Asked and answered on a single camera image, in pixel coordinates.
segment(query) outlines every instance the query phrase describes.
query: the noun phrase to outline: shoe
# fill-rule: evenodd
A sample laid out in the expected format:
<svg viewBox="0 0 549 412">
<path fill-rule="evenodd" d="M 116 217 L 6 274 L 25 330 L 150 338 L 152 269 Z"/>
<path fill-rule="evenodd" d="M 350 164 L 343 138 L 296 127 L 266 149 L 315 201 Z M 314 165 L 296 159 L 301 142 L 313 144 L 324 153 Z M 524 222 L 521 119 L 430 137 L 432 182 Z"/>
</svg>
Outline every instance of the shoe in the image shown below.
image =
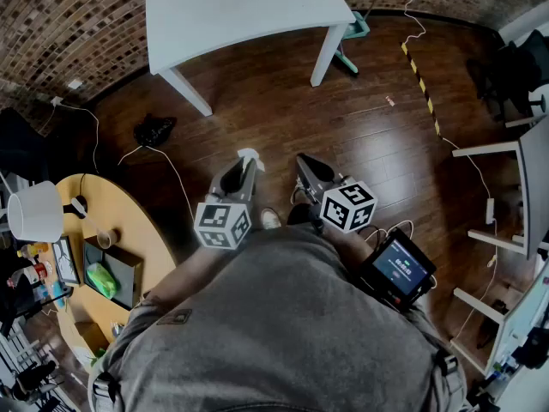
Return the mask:
<svg viewBox="0 0 549 412">
<path fill-rule="evenodd" d="M 261 211 L 261 225 L 263 229 L 276 229 L 282 226 L 281 219 L 278 214 L 271 208 L 265 208 Z"/>
<path fill-rule="evenodd" d="M 292 206 L 295 204 L 295 195 L 299 191 L 303 191 L 303 193 L 305 193 L 305 187 L 303 186 L 303 182 L 298 176 L 298 179 L 295 181 L 295 187 L 293 188 L 292 195 L 290 196 L 290 203 L 292 204 Z"/>
</svg>

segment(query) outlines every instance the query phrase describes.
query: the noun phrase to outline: oval table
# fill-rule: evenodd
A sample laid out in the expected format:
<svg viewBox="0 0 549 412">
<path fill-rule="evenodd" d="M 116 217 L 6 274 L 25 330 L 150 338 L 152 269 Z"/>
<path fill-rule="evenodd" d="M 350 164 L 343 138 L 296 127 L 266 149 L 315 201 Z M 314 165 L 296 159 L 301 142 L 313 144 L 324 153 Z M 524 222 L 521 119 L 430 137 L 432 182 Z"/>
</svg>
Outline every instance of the oval table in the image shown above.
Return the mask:
<svg viewBox="0 0 549 412">
<path fill-rule="evenodd" d="M 82 194 L 87 200 L 90 217 L 105 230 L 117 229 L 121 234 L 117 245 L 143 259 L 142 294 L 175 268 L 172 252 L 159 230 L 145 210 L 122 188 L 92 174 L 71 175 L 56 187 L 63 205 L 70 204 L 71 198 Z M 83 240 L 95 236 L 95 229 L 76 215 L 64 214 L 63 235 L 69 236 L 81 280 L 81 286 L 75 287 L 73 295 L 67 300 L 69 308 L 75 319 L 95 322 L 106 339 L 113 342 L 112 323 L 127 324 L 130 312 L 83 283 Z M 39 258 L 55 265 L 52 249 Z"/>
</svg>

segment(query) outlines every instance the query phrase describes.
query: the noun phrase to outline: hazard tape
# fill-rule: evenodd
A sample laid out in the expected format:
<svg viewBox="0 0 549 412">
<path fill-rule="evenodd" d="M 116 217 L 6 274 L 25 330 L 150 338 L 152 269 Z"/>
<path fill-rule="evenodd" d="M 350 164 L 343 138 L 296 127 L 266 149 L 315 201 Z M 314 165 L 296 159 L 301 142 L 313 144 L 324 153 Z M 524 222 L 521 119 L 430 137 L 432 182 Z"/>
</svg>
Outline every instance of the hazard tape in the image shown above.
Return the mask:
<svg viewBox="0 0 549 412">
<path fill-rule="evenodd" d="M 401 43 L 401 48 L 404 51 L 406 58 L 408 58 L 410 65 L 412 66 L 413 73 L 418 78 L 419 87 L 421 88 L 421 91 L 425 96 L 425 100 L 427 101 L 427 107 L 429 107 L 429 112 L 431 112 L 432 120 L 435 124 L 435 131 L 437 132 L 437 136 L 442 139 L 443 137 L 440 134 L 440 127 L 438 126 L 438 119 L 437 119 L 437 114 L 435 113 L 435 107 L 432 104 L 432 100 L 431 100 L 431 97 L 429 96 L 429 92 L 427 91 L 427 87 L 425 86 L 425 82 L 423 81 L 423 78 L 419 74 L 418 66 L 415 65 L 415 62 L 413 61 L 412 56 L 410 55 L 410 52 L 408 51 L 408 48 L 404 43 Z"/>
</svg>

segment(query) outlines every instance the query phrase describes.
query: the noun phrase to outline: person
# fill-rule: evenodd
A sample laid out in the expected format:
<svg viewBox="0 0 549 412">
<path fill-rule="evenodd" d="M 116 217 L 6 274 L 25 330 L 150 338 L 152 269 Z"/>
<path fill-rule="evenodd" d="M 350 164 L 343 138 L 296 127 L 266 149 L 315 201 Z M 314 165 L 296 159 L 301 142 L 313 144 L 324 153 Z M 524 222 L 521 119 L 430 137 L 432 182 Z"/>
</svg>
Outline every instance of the person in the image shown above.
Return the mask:
<svg viewBox="0 0 549 412">
<path fill-rule="evenodd" d="M 268 230 L 236 253 L 199 248 L 132 310 L 94 366 L 92 410 L 461 407 L 463 371 L 421 305 L 404 316 L 354 286 L 371 248 L 330 226 L 318 235 L 306 195 L 293 197 L 287 226 L 265 209 Z"/>
</svg>

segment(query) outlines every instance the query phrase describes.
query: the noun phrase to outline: lampshade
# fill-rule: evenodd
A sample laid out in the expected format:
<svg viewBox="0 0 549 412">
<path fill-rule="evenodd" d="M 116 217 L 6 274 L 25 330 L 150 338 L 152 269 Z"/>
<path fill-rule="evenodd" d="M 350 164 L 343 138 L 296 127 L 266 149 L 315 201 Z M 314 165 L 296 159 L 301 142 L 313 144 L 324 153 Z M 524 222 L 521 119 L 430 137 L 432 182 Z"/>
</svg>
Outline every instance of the lampshade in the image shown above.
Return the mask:
<svg viewBox="0 0 549 412">
<path fill-rule="evenodd" d="M 55 185 L 46 181 L 11 194 L 8 224 L 17 239 L 58 241 L 63 233 L 63 205 Z"/>
</svg>

